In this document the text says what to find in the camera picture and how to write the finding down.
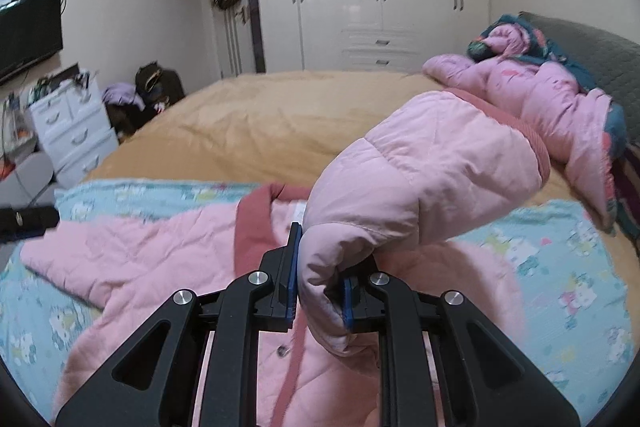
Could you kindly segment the pink quilted jacket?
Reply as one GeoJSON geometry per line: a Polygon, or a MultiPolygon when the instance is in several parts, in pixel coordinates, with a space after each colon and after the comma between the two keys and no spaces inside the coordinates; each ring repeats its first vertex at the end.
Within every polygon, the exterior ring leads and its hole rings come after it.
{"type": "Polygon", "coordinates": [[[338,274],[367,257],[420,291],[461,284],[510,334],[523,320],[509,265],[460,236],[520,207],[547,182],[549,155],[523,121],[457,90],[415,96],[346,147],[311,188],[270,184],[235,204],[144,221],[63,221],[21,251],[28,269],[100,315],[70,348],[60,409],[175,291],[220,291],[258,268],[303,223],[291,332],[262,336],[262,426],[369,426],[376,341],[346,331],[329,300],[338,274]]]}

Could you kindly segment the purple clothes pile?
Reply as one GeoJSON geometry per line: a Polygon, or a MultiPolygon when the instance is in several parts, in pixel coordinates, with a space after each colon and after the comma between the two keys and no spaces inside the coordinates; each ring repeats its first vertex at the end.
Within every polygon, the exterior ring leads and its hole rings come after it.
{"type": "Polygon", "coordinates": [[[107,86],[102,92],[104,104],[111,105],[134,105],[139,110],[145,109],[145,104],[138,95],[136,86],[126,82],[116,82],[107,86]]]}

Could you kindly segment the white bedroom door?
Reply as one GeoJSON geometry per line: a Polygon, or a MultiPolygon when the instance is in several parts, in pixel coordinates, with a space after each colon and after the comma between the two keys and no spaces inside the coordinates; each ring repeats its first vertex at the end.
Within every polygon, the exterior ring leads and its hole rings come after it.
{"type": "Polygon", "coordinates": [[[255,74],[250,0],[206,0],[221,78],[255,74]]]}

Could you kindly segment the white drawer chest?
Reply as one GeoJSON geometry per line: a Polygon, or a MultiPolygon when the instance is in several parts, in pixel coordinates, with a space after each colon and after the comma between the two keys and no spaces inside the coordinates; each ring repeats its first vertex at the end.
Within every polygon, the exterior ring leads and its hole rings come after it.
{"type": "Polygon", "coordinates": [[[119,146],[98,84],[88,70],[30,104],[26,117],[63,188],[80,183],[119,146]]]}

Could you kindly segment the black television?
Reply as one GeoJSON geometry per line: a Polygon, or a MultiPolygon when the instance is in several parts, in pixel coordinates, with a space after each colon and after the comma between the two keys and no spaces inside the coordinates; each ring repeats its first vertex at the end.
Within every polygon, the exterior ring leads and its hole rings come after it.
{"type": "Polygon", "coordinates": [[[6,83],[63,49],[62,0],[3,5],[0,31],[0,77],[6,83]]]}

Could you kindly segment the dark bag pile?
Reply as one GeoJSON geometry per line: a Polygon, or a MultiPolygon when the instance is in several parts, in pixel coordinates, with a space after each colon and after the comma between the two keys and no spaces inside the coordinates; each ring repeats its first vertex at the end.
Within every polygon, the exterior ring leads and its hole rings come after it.
{"type": "Polygon", "coordinates": [[[142,66],[131,84],[136,86],[145,109],[139,110],[134,105],[105,104],[108,119],[119,141],[130,138],[164,110],[186,97],[178,74],[157,62],[142,66]]]}

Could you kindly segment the striped dark garment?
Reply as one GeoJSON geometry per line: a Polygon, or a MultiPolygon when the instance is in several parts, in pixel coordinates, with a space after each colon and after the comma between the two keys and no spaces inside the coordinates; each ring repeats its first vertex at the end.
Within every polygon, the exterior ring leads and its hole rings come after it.
{"type": "Polygon", "coordinates": [[[639,143],[627,145],[614,161],[612,173],[617,202],[617,223],[639,251],[640,239],[640,148],[639,143]]]}

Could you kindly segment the tan bed cover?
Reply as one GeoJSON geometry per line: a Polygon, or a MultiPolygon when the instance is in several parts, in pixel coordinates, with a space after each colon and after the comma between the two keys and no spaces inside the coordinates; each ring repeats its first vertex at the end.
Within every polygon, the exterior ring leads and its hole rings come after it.
{"type": "Polygon", "coordinates": [[[440,84],[398,72],[280,72],[220,80],[120,144],[91,180],[311,186],[345,147],[440,84]]]}

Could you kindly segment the pink floral padded coat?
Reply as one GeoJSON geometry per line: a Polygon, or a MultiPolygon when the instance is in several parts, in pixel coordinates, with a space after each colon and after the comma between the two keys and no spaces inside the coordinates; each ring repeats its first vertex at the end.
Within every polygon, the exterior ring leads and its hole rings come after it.
{"type": "Polygon", "coordinates": [[[504,14],[465,54],[433,56],[422,72],[529,124],[603,228],[612,228],[617,218],[612,168],[628,143],[623,107],[540,29],[504,14]]]}

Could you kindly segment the grey quilted headboard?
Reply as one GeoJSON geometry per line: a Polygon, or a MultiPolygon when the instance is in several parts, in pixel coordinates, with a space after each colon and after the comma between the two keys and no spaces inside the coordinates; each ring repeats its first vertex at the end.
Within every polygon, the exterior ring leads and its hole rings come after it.
{"type": "Polygon", "coordinates": [[[533,26],[593,75],[597,87],[623,107],[629,139],[639,141],[640,46],[589,25],[521,12],[533,26]]]}

